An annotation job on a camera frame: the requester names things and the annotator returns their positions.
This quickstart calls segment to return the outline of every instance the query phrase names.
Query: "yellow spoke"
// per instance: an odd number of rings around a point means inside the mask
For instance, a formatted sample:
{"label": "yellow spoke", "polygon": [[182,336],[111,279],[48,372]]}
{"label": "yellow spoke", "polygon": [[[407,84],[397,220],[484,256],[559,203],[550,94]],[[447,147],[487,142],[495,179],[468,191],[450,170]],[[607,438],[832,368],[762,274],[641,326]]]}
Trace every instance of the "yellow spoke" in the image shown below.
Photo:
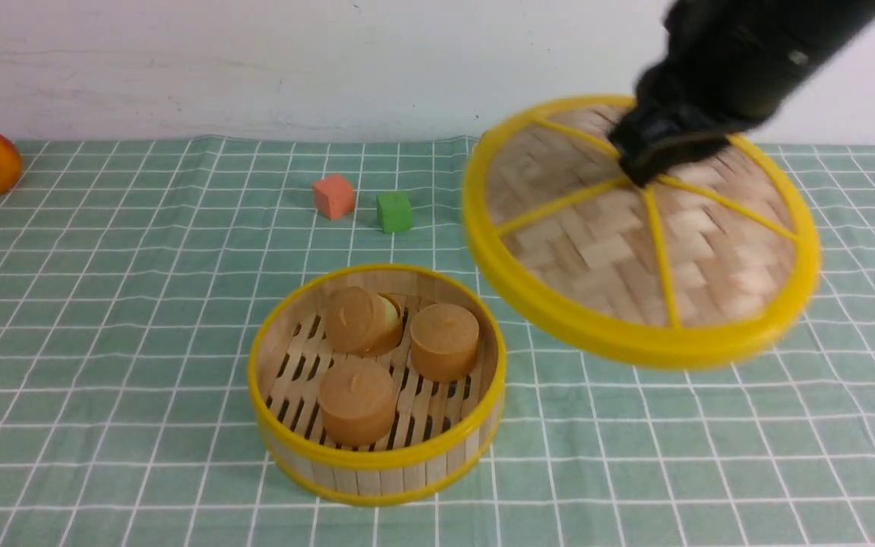
{"label": "yellow spoke", "polygon": [[542,220],[549,215],[556,214],[566,207],[573,207],[574,205],[581,204],[581,202],[589,200],[590,198],[596,198],[599,194],[605,193],[605,191],[610,191],[615,187],[628,184],[629,182],[629,179],[621,176],[614,180],[608,180],[581,190],[576,190],[572,194],[567,194],[567,196],[563,196],[562,198],[555,198],[555,200],[549,201],[548,204],[532,209],[531,211],[526,211],[507,222],[502,222],[496,228],[496,233],[499,238],[503,238],[504,236],[507,236],[508,233],[515,232],[517,229],[525,228],[526,226]]}
{"label": "yellow spoke", "polygon": [[659,182],[663,184],[666,184],[667,186],[676,188],[677,190],[690,191],[691,194],[698,194],[698,196],[702,196],[708,198],[711,201],[715,201],[717,204],[723,205],[723,207],[727,207],[742,216],[746,216],[747,218],[758,222],[758,224],[763,225],[767,229],[771,229],[772,232],[778,233],[779,236],[788,239],[790,242],[798,242],[798,236],[796,236],[795,233],[789,232],[787,229],[782,228],[778,224],[775,224],[774,222],[759,215],[757,212],[750,210],[749,208],[742,207],[742,205],[740,204],[736,204],[736,202],[733,202],[732,200],[723,197],[721,194],[716,193],[716,191],[698,188],[697,186],[687,184],[686,182],[677,180],[674,177],[666,175],[658,177],[657,180],[659,180]]}
{"label": "yellow spoke", "polygon": [[653,240],[653,252],[657,256],[657,273],[660,274],[660,287],[664,292],[664,308],[667,309],[667,319],[671,328],[681,328],[678,319],[677,304],[674,302],[674,281],[671,279],[670,260],[667,256],[667,243],[664,242],[664,229],[660,225],[660,213],[653,197],[653,186],[643,190],[643,204],[650,222],[650,238]]}
{"label": "yellow spoke", "polygon": [[569,125],[556,124],[556,122],[550,122],[545,118],[532,118],[532,122],[534,122],[535,124],[539,124],[544,128],[552,129],[552,131],[559,132],[559,134],[566,135],[569,138],[584,140],[598,148],[600,152],[603,152],[605,153],[605,155],[610,156],[613,160],[619,158],[619,152],[617,152],[617,149],[614,148],[614,145],[595,138],[595,136],[587,134],[587,132],[585,131],[580,131],[576,128],[570,128]]}

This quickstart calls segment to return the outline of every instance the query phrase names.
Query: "cylindrical cake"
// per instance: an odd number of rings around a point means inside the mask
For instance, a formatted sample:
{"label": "cylindrical cake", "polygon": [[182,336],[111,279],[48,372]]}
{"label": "cylindrical cake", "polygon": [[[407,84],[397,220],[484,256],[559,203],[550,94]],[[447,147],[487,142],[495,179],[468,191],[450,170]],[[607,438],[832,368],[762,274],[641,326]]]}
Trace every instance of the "cylindrical cake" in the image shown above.
{"label": "cylindrical cake", "polygon": [[326,322],[333,349],[357,356],[382,356],[398,346],[403,335],[398,302],[357,286],[330,297]]}
{"label": "cylindrical cake", "polygon": [[410,321],[410,363],[430,381],[458,381],[475,368],[479,322],[461,305],[433,304]]}
{"label": "cylindrical cake", "polygon": [[334,363],[323,373],[317,401],[327,436],[343,446],[375,443],[393,426],[393,380],[371,359],[347,356]]}

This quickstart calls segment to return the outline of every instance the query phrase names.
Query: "bamboo steamer basket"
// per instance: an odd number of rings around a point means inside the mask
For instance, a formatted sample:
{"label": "bamboo steamer basket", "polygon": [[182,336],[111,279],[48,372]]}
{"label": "bamboo steamer basket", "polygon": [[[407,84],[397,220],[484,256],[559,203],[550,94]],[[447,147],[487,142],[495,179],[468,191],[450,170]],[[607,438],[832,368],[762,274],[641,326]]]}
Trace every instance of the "bamboo steamer basket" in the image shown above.
{"label": "bamboo steamer basket", "polygon": [[472,256],[525,319],[598,356],[675,371],[755,356],[817,289],[809,209],[741,136],[637,188],[605,138],[633,104],[555,100],[482,135],[464,182]]}
{"label": "bamboo steamer basket", "polygon": [[[393,427],[362,447],[327,438],[317,404],[321,374],[349,357],[331,349],[321,314],[330,295],[352,285],[398,302],[404,325],[399,346],[374,357],[398,392]],[[461,381],[435,384],[409,362],[406,325],[435,302],[461,305],[479,322],[475,369]],[[504,339],[486,305],[449,277],[403,264],[334,271],[292,292],[261,325],[248,363],[258,431],[278,467],[320,498],[361,506],[433,495],[474,467],[498,429],[504,374]]]}

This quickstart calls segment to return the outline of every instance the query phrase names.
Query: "pink cube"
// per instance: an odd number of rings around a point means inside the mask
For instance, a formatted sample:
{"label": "pink cube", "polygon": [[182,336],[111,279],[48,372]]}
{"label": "pink cube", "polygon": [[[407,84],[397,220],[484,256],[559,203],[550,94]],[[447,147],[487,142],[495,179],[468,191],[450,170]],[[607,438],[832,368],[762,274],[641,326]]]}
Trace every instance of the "pink cube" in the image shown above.
{"label": "pink cube", "polygon": [[316,209],[320,214],[330,220],[336,220],[353,212],[353,209],[357,207],[353,187],[340,175],[333,175],[314,182],[313,199],[316,201]]}

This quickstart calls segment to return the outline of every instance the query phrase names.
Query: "woven bamboo lid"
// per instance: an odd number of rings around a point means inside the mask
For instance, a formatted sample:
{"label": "woven bamboo lid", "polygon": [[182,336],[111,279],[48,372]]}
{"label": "woven bamboo lid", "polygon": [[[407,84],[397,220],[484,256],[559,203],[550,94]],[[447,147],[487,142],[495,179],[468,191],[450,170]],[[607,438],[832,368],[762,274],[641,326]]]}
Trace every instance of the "woven bamboo lid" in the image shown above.
{"label": "woven bamboo lid", "polygon": [[618,360],[694,367],[762,350],[815,290],[804,202],[740,138],[639,190],[605,140],[629,107],[558,101],[483,136],[465,196],[482,273],[556,338]]}

